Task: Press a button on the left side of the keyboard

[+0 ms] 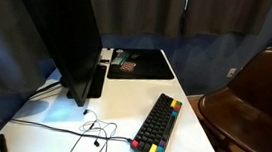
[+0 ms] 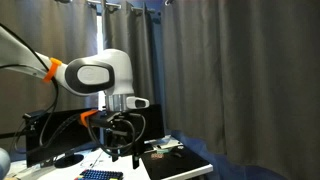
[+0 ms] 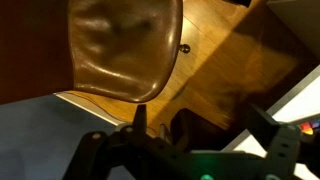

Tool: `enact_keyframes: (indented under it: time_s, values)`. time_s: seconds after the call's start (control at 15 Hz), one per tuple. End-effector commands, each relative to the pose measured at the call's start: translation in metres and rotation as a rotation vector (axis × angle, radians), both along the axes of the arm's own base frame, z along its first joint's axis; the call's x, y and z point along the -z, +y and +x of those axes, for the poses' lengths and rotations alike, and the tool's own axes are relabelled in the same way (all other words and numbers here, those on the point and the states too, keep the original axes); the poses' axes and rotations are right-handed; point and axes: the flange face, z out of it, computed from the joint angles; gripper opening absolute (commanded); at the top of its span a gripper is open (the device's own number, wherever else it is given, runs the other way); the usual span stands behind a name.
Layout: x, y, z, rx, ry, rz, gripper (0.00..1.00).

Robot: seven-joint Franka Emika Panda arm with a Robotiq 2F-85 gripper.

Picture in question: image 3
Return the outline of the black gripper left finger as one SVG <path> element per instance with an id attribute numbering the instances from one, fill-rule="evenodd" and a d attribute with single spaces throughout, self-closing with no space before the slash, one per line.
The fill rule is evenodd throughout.
<path id="1" fill-rule="evenodd" d="M 137 132 L 145 133 L 147 129 L 147 112 L 146 112 L 146 105 L 141 104 L 137 106 L 134 120 L 133 120 L 133 127 Z"/>

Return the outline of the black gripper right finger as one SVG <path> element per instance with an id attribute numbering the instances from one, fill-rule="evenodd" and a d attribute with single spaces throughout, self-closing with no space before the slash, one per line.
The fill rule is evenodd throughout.
<path id="1" fill-rule="evenodd" d="M 279 123 L 256 105 L 249 106 L 249 132 L 258 143 L 268 149 L 279 129 Z"/>

